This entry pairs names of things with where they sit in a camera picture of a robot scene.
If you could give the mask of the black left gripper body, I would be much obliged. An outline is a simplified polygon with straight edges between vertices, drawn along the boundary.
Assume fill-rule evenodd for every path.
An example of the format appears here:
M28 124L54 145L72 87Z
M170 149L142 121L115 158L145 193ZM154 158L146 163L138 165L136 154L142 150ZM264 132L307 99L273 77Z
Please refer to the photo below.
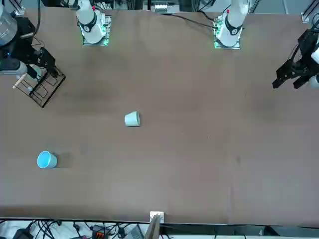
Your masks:
M298 39L302 57L319 63L319 30L306 29Z

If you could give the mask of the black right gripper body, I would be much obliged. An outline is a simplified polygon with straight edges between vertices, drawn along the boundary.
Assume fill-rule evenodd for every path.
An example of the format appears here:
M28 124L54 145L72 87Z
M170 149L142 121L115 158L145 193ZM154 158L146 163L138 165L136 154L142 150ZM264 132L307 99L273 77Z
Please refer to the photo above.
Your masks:
M33 38L20 38L15 39L14 45L14 70L22 70L22 64L26 65L37 65L44 67L48 72L55 73L55 58L46 50L44 43L42 46L35 48L33 46Z

